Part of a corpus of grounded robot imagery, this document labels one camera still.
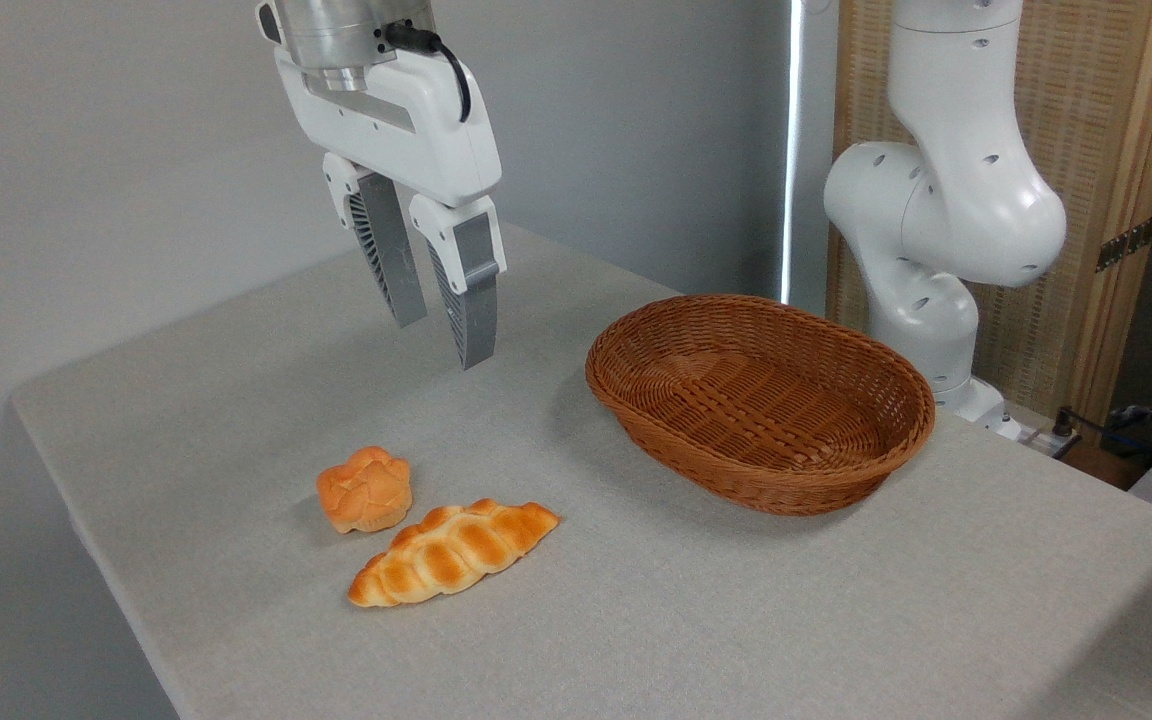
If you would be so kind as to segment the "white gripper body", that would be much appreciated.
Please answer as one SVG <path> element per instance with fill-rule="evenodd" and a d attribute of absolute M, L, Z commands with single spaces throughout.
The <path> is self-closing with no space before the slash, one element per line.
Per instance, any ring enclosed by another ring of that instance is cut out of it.
<path fill-rule="evenodd" d="M 393 179 L 449 209 L 488 195 L 502 179 L 483 94 L 465 71 L 471 113 L 444 56 L 397 51 L 367 69 L 361 91 L 333 91 L 275 50 L 276 69 L 302 131 L 314 145 Z"/>

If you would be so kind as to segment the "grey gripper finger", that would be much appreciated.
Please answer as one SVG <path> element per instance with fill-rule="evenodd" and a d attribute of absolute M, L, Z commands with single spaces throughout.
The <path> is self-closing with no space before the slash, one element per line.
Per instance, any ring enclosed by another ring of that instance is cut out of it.
<path fill-rule="evenodd" d="M 399 327 L 429 314 L 410 237 L 392 179 L 325 152 L 323 174 L 338 218 L 358 241 L 372 278 Z"/>
<path fill-rule="evenodd" d="M 468 370 L 488 359 L 497 341 L 497 279 L 507 260 L 494 202 L 484 196 L 448 209 L 417 194 L 410 214 L 429 243 L 454 344 Z"/>

